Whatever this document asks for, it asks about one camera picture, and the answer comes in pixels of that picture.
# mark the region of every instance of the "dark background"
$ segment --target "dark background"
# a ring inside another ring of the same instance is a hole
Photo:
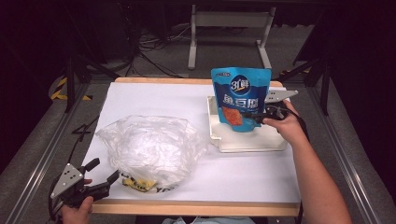
[[[189,6],[68,4],[69,11],[52,1],[0,3],[1,172],[50,107],[48,91],[63,74],[68,53],[75,51],[99,63],[131,59],[141,27],[164,38],[172,25],[189,22],[191,11]],[[315,7],[279,7],[273,25],[315,24],[320,14]],[[314,29],[301,60],[330,49],[332,80],[370,161],[395,200],[395,16],[390,6],[378,1],[349,1],[324,15],[324,25]]]

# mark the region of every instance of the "wooden table edge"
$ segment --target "wooden table edge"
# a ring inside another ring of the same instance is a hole
[[[98,214],[168,216],[297,217],[299,203],[175,202],[103,199],[93,204]]]

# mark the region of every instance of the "metal stand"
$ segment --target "metal stand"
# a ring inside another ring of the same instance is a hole
[[[257,47],[259,49],[260,56],[262,57],[262,64],[265,68],[271,69],[271,64],[264,47],[275,16],[275,11],[275,7],[272,7],[269,12],[197,11],[196,6],[193,5],[191,11],[191,45],[188,65],[189,69],[195,68],[197,52],[197,26],[263,28],[264,34],[261,40],[257,40]]]
[[[71,52],[71,54],[72,56],[70,56],[67,61],[67,107],[64,113],[68,113],[76,101],[75,75],[80,83],[89,83],[91,81],[91,74],[87,69],[87,65],[94,67],[96,70],[112,77],[113,79],[120,77],[118,74],[108,70],[99,63],[96,63],[84,56],[77,55],[74,52]]]

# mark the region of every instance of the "snack bag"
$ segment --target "snack bag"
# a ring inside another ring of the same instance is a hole
[[[268,93],[271,70],[226,67],[211,71],[219,111],[219,121],[231,125],[235,132],[245,133],[261,127],[240,112],[262,113]]]

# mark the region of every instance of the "white tray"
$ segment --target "white tray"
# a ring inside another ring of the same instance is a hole
[[[207,96],[210,141],[221,152],[283,150],[288,142],[268,125],[262,125],[249,133],[234,132],[230,125],[219,122],[215,96]]]

